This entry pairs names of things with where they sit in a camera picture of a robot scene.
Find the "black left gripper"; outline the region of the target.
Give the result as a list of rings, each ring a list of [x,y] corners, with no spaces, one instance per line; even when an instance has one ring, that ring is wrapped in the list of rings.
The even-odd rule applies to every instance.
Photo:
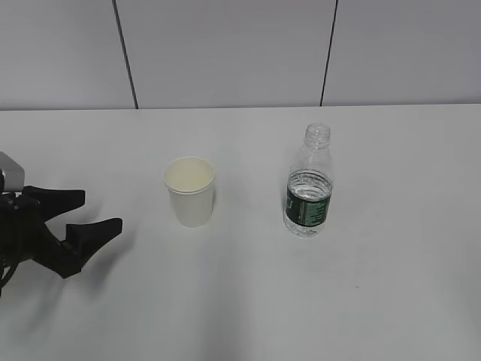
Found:
[[[67,224],[60,241],[46,222],[84,206],[85,190],[47,190],[26,186],[1,196],[1,265],[10,270],[33,260],[66,279],[79,273],[84,263],[121,234],[123,221],[111,218],[97,223]]]

